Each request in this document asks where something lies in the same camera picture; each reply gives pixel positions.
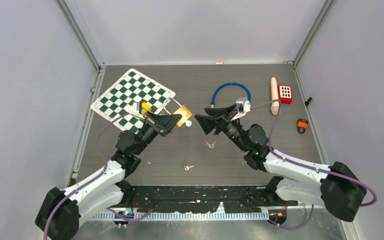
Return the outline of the brass padlock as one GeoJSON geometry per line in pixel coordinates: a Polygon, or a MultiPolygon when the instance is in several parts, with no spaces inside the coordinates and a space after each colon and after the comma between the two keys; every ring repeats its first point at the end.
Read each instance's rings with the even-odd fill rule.
{"type": "Polygon", "coordinates": [[[162,107],[164,109],[164,111],[171,115],[171,113],[167,110],[166,108],[166,105],[170,102],[170,101],[173,101],[175,102],[179,108],[174,112],[174,114],[176,115],[181,115],[181,118],[180,120],[176,123],[176,125],[180,128],[182,126],[186,126],[185,122],[186,121],[191,121],[190,118],[192,117],[192,112],[183,104],[180,104],[175,98],[172,98],[172,97],[169,97],[167,98],[166,100],[164,100],[163,104],[162,104],[162,107]]]}

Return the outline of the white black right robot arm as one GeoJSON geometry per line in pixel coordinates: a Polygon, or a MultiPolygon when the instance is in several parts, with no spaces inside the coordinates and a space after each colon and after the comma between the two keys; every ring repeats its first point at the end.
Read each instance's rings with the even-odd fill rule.
{"type": "Polygon", "coordinates": [[[318,164],[292,157],[271,146],[270,138],[257,123],[245,130],[236,104],[224,108],[204,109],[195,114],[203,132],[224,133],[242,152],[254,170],[273,174],[265,198],[271,205],[298,201],[325,208],[334,217],[353,222],[364,206],[368,187],[344,163],[318,164]]]}

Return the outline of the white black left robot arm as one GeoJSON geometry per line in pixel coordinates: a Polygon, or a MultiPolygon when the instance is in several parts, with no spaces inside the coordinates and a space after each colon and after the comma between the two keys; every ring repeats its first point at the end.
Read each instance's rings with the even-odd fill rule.
{"type": "Polygon", "coordinates": [[[167,136],[181,118],[180,114],[145,113],[138,132],[120,132],[116,152],[103,159],[103,167],[72,186],[50,189],[34,221],[43,231],[43,239],[71,240],[86,221],[102,210],[117,204],[128,207],[134,190],[126,177],[141,163],[138,155],[157,136],[167,136]]]}

